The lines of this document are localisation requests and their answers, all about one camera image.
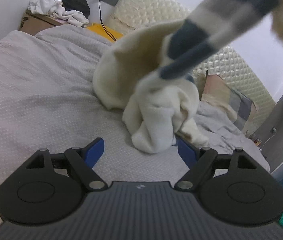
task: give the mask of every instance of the white cable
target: white cable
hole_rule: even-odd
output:
[[[262,145],[262,147],[260,148],[260,150],[262,150],[262,148],[265,146],[266,142],[268,142],[272,137],[268,138],[268,140],[264,142],[264,144]]]

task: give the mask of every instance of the power cord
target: power cord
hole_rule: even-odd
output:
[[[117,41],[117,39],[114,37],[114,35],[112,35],[105,27],[103,20],[102,20],[102,11],[101,11],[101,0],[99,0],[98,2],[98,7],[99,7],[99,18],[101,20],[101,25],[104,29],[104,31],[107,33],[108,36],[110,36],[114,41]]]
[[[268,142],[268,141],[269,141],[272,137],[274,137],[274,136],[276,135],[276,133],[277,133],[277,130],[276,130],[275,127],[273,127],[271,130],[272,130],[272,132],[273,132],[274,134],[264,142],[264,144],[263,144],[262,147],[260,148],[261,151],[262,151],[262,148],[265,146],[266,142]]]

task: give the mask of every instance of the metal screw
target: metal screw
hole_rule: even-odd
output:
[[[193,187],[194,184],[192,184],[190,181],[188,180],[182,180],[180,182],[177,183],[177,187],[179,187],[180,189],[190,189]]]
[[[89,187],[92,189],[101,189],[103,187],[105,187],[105,183],[103,183],[100,180],[94,180],[91,183],[89,183]]]

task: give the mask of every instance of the quilted headboard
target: quilted headboard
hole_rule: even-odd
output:
[[[144,24],[185,18],[189,12],[175,0],[119,0],[106,24],[125,35]],[[193,70],[200,97],[205,86],[206,70],[220,75],[226,84],[254,101],[258,111],[249,134],[254,132],[275,106],[258,77],[232,47],[226,46]]]

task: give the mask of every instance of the black cable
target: black cable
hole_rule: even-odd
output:
[[[104,31],[107,33],[108,36],[110,36],[114,41],[117,41],[117,39],[114,37],[114,35],[112,35],[105,27],[103,20],[102,20],[102,11],[101,11],[101,0],[99,0],[98,2],[98,7],[99,7],[99,18],[101,20],[101,25],[104,29]]]

